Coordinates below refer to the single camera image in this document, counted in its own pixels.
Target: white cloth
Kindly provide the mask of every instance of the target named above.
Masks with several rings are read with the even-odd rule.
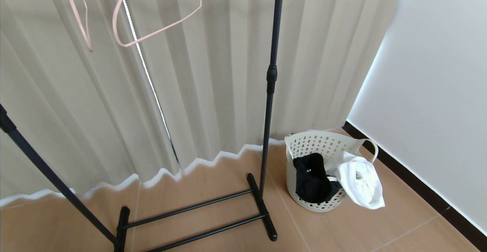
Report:
[[[328,175],[336,177],[356,204],[368,209],[384,207],[382,185],[373,164],[343,151],[325,164]]]

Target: vertical pole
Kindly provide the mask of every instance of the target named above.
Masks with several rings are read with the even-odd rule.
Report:
[[[115,247],[118,246],[117,238],[91,213],[91,211],[71,192],[64,182],[52,171],[46,162],[37,154],[29,142],[17,130],[15,124],[7,116],[7,110],[0,105],[0,127],[7,133],[12,141],[22,150],[31,162],[56,186],[56,188],[83,214],[102,234],[110,240]]]
[[[271,61],[267,69],[267,101],[266,118],[264,122],[264,141],[262,149],[261,183],[259,184],[259,198],[263,199],[264,181],[266,180],[267,152],[269,148],[269,135],[272,117],[272,101],[274,97],[275,81],[277,80],[277,46],[279,43],[280,14],[282,0],[275,0],[274,23],[272,26]]]

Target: black metal clothes rack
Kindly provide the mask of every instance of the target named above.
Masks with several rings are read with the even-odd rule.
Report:
[[[270,214],[266,208],[266,204],[264,204],[263,200],[263,192],[264,192],[264,182],[266,179],[266,165],[267,165],[267,152],[269,147],[269,133],[270,133],[270,125],[271,125],[271,113],[272,113],[272,101],[274,96],[275,90],[275,81],[277,80],[277,47],[279,42],[279,28],[280,28],[280,15],[282,11],[282,0],[275,0],[274,5],[274,22],[273,22],[273,29],[272,29],[272,45],[271,45],[271,58],[269,68],[267,70],[267,100],[266,100],[266,118],[264,123],[264,141],[263,141],[263,151],[262,151],[262,162],[261,162],[261,182],[259,187],[257,187],[257,183],[255,182],[254,176],[251,173],[247,174],[247,181],[250,185],[250,189],[237,192],[231,195],[223,196],[220,198],[216,198],[214,200],[202,202],[200,204],[192,205],[189,207],[185,207],[176,211],[172,211],[165,214],[160,214],[158,216],[150,217],[148,219],[136,221],[129,223],[129,214],[130,209],[126,206],[122,207],[120,210],[120,217],[118,220],[118,226],[116,229],[116,235],[111,233],[101,222],[99,219],[93,215],[93,213],[74,195],[71,190],[66,186],[66,184],[52,171],[52,169],[46,164],[46,162],[39,156],[39,154],[32,148],[29,142],[22,136],[22,134],[17,130],[15,124],[10,120],[7,116],[7,111],[0,105],[0,127],[1,129],[7,133],[10,138],[17,144],[17,146],[23,151],[24,154],[31,160],[31,162],[44,174],[44,176],[49,179],[49,181],[71,202],[74,207],[76,207],[81,214],[83,214],[103,235],[105,235],[108,240],[113,243],[114,252],[124,252],[125,248],[125,238],[127,235],[127,229],[132,228],[134,226],[139,226],[142,224],[146,224],[149,222],[157,221],[159,219],[164,219],[169,216],[173,216],[176,214],[180,214],[186,211],[190,211],[196,208],[204,207],[210,204],[214,204],[217,202],[221,202],[224,200],[228,200],[231,198],[236,198],[241,195],[245,195],[248,193],[252,193],[254,196],[255,202],[259,209],[259,215],[254,217],[250,217],[248,219],[243,219],[239,222],[229,224],[226,226],[222,226],[220,228],[207,231],[205,233],[195,235],[190,238],[186,238],[181,241],[177,241],[168,245],[164,245],[162,247],[158,247],[152,249],[148,252],[159,252],[168,250],[195,240],[199,240],[201,238],[205,238],[207,236],[214,235],[216,233],[232,229],[237,226],[241,226],[256,220],[262,220],[263,224],[266,228],[267,234],[269,239],[272,241],[277,240],[277,233],[275,231],[274,225],[272,224],[272,220]]]

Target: curtain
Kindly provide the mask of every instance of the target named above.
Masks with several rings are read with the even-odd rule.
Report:
[[[130,22],[142,37],[199,0],[126,1],[122,42],[133,40]],[[397,1],[284,0],[274,138],[345,122]],[[261,144],[274,0],[203,0],[141,42],[141,56],[113,40],[115,2],[87,0],[89,53],[68,0],[1,0],[0,100],[68,186],[175,174],[172,146],[184,169]],[[0,142],[2,198],[52,188],[8,137]]]

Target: white wall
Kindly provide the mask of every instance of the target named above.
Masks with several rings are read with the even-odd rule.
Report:
[[[348,120],[487,231],[487,0],[400,0]]]

